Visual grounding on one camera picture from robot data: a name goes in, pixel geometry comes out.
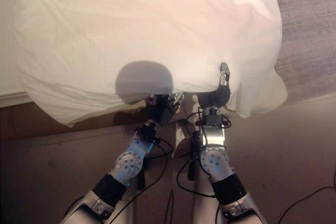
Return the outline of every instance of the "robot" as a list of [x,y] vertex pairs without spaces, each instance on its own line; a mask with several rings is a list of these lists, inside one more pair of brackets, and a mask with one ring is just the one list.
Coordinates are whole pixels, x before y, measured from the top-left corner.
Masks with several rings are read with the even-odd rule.
[[[220,66],[221,78],[218,89],[199,93],[198,101],[203,109],[198,112],[196,136],[199,144],[199,163],[209,175],[219,208],[226,223],[266,224],[249,192],[245,190],[225,151],[225,129],[230,123],[221,115],[219,108],[229,97],[229,68]],[[183,101],[182,94],[155,95],[146,107],[149,120],[134,134],[129,147],[117,158],[115,167],[109,170],[93,190],[79,201],[64,216],[60,224],[101,224],[107,220],[116,204],[126,192],[127,182],[140,173],[144,158],[154,144],[158,144],[158,130],[168,124]]]

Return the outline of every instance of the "gray carpet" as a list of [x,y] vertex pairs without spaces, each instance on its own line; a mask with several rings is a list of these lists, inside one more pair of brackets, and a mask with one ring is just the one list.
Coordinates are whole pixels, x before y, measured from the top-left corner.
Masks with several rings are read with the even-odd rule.
[[282,46],[276,70],[287,102],[336,92],[336,0],[278,0]]

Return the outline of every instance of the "pillow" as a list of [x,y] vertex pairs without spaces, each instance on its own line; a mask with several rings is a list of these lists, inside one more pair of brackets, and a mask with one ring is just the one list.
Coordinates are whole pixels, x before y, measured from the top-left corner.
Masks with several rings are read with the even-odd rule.
[[277,0],[17,0],[15,38],[26,92],[63,124],[151,93],[212,91],[221,62],[241,116],[264,87],[283,91],[272,108],[286,98]]

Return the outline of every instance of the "black cable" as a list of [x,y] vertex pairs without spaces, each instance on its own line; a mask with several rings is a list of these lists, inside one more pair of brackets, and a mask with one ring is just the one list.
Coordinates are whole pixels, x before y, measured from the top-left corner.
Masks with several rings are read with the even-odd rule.
[[228,129],[228,128],[230,128],[231,127],[231,125],[232,125],[232,123],[231,123],[231,121],[229,120],[229,118],[227,118],[225,115],[223,115],[222,114],[222,117],[224,117],[225,118],[225,120],[228,122],[228,126],[224,126],[223,128],[224,129]]
[[173,208],[174,208],[174,191],[173,191],[173,189],[170,190],[169,199],[168,199],[168,203],[167,203],[167,207],[166,207],[166,213],[165,213],[165,216],[164,216],[164,224],[166,224],[166,222],[167,222],[169,205],[170,205],[171,201],[172,201],[172,209],[170,211],[170,224],[172,224]]
[[160,157],[164,157],[164,156],[168,156],[168,155],[170,155],[171,153],[173,153],[174,148],[173,148],[173,146],[172,146],[168,141],[166,141],[166,140],[164,140],[164,139],[162,139],[162,138],[160,139],[160,141],[162,141],[162,142],[164,142],[166,145],[168,145],[169,148],[170,148],[170,151],[166,152],[165,154],[159,155],[159,156],[149,157],[149,158],[147,158],[147,161],[150,161],[150,160],[153,160],[153,159],[156,159],[156,158],[160,158]]
[[173,223],[173,210],[174,210],[174,191],[172,190],[172,210],[170,211],[170,224]]
[[159,146],[158,144],[155,144],[158,148],[160,148],[162,150],[162,152],[165,154],[163,155],[165,157],[165,164],[164,164],[164,167],[163,167],[163,170],[161,172],[161,174],[159,175],[159,177],[154,181],[152,182],[150,185],[148,185],[145,189],[143,189],[141,192],[139,192],[133,199],[131,199],[118,213],[117,215],[110,221],[110,224],[112,222],[114,222],[114,220],[119,216],[119,214],[121,214],[121,212],[123,212],[126,207],[128,207],[133,201],[135,201],[136,198],[138,198],[140,195],[142,195],[147,189],[149,189],[151,186],[155,185],[163,176],[166,168],[167,168],[167,164],[168,164],[168,158],[167,158],[167,152],[164,150],[164,148],[162,148],[161,146]]
[[306,200],[306,199],[308,199],[308,198],[314,196],[314,195],[317,194],[318,192],[320,192],[320,191],[322,191],[322,190],[325,190],[325,189],[333,189],[333,190],[335,191],[335,193],[336,193],[336,167],[335,167],[335,171],[334,171],[333,185],[334,185],[333,187],[332,187],[332,186],[324,186],[324,187],[322,187],[322,188],[316,190],[315,192],[311,193],[311,194],[308,195],[307,197],[305,197],[305,198],[303,198],[303,199],[301,199],[301,200],[298,200],[298,201],[296,201],[295,203],[293,203],[292,205],[290,205],[290,206],[286,209],[286,211],[282,214],[280,220],[278,221],[278,224],[281,223],[281,221],[284,219],[284,217],[286,216],[286,214],[289,212],[290,209],[292,209],[292,208],[293,208],[294,206],[296,206],[298,203],[300,203],[300,202],[302,202],[302,201],[304,201],[304,200]]
[[193,191],[193,190],[190,190],[184,186],[182,186],[180,184],[180,181],[178,180],[178,178],[180,177],[180,174],[182,172],[182,170],[187,166],[187,164],[192,160],[192,158],[188,159],[188,161],[182,166],[182,168],[179,170],[179,172],[177,173],[177,176],[176,176],[176,182],[177,182],[177,185],[179,186],[179,188],[181,188],[182,190],[185,190],[185,191],[188,191],[189,193],[193,193],[193,194],[196,194],[196,195],[200,195],[200,196],[203,196],[203,197],[207,197],[207,198],[215,198],[216,195],[207,195],[207,194],[202,194],[202,193],[199,193],[197,191]]
[[217,207],[217,210],[216,210],[215,224],[217,224],[218,213],[219,213],[219,204],[218,204],[218,207]]
[[71,205],[68,207],[68,209],[65,211],[65,214],[63,215],[63,218],[68,214],[68,212],[70,211],[70,209],[75,205],[75,203],[81,199],[83,199],[84,196],[80,196],[78,199],[75,199]]
[[189,119],[190,117],[192,117],[193,115],[196,115],[196,114],[198,114],[198,111],[197,111],[197,112],[194,112],[194,113],[191,113],[189,116],[187,116],[187,117],[185,118],[185,120],[188,121],[188,119]]

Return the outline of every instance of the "circular joint plate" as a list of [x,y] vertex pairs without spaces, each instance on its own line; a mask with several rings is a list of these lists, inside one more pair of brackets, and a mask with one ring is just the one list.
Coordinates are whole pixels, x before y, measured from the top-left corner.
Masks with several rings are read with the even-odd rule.
[[115,166],[128,170],[131,172],[131,176],[135,177],[140,172],[142,163],[143,160],[138,153],[125,152],[118,157]]
[[227,162],[229,160],[224,147],[218,147],[218,146],[207,147],[205,150],[201,152],[199,158],[203,169],[207,173],[210,173],[210,170],[208,168],[210,165],[211,166],[220,165],[222,158],[224,158],[225,161]]

